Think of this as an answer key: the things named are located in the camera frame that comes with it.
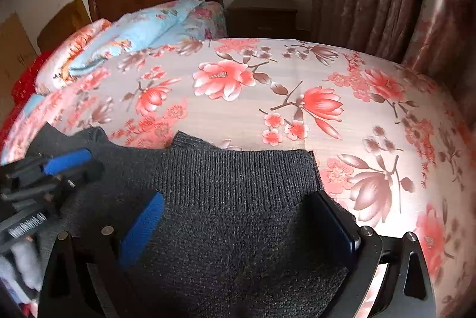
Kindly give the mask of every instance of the pillow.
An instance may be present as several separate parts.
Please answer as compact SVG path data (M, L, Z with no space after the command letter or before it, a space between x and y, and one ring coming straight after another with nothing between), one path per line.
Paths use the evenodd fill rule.
M99 19L77 30L68 37L50 56L36 77L36 92L46 95L66 86L68 65L100 32L110 27L106 19Z
M40 68L45 64L53 51L46 51L37 56L30 66L18 78L11 89L11 96L15 105L26 102L35 92L35 79Z
M150 47L202 3L199 0L177 0L127 13L74 59L69 65L70 76L88 74L106 59Z

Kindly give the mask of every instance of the red fabric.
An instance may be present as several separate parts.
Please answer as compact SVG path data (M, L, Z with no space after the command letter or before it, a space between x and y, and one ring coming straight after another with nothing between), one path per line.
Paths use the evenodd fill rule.
M27 102L35 92L35 79L42 65L48 60L53 51L46 51L38 56L33 63L23 72L13 85L11 96L15 105Z
M29 98L35 92L35 79L38 72L40 71L40 68L48 60L52 53L53 51L46 51L45 53L42 53L40 56L38 56L33 61L33 63L28 66L23 74L20 75L18 80L13 85L13 88L11 89L11 96L15 102L15 107L11 109L8 115L5 117L2 129L0 130L0 153L3 149L3 145L5 144L8 134L10 133L10 129L15 123L15 120L23 110L23 107L25 107L25 104L28 102Z

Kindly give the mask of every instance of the bed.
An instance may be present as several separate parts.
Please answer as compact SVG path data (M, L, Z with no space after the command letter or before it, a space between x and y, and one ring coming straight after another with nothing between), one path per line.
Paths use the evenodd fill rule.
M90 11L93 20L113 21L174 1L90 0ZM23 157L45 122L65 134L102 126L126 147L163 148L181 130L223 149L312 150L326 192L359 225L418 235L439 316L457 308L475 266L476 149L451 96L424 75L363 53L196 30L102 57L83 74L70 65L64 85L18 117L2 162ZM384 273L379 268L359 318Z

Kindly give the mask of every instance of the nightstand top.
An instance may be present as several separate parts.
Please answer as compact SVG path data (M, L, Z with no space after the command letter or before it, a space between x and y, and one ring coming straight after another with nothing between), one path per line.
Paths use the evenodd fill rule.
M298 11L294 0L233 0L227 10Z

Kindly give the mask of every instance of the screw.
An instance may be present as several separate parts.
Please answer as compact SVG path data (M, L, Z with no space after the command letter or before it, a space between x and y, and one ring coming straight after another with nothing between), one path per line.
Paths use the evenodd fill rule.
M65 240L68 237L68 233L66 231L61 231L58 234L58 240Z
M110 225L104 227L102 230L101 230L101 233L104 235L104 236L108 236L110 235L111 233L114 232L114 228L111 227Z
M365 236L372 236L374 234L374 230L371 227L369 227L368 225L364 225L364 226L360 227L360 231Z
M407 232L405 236L410 241L417 241L417 236L413 232Z

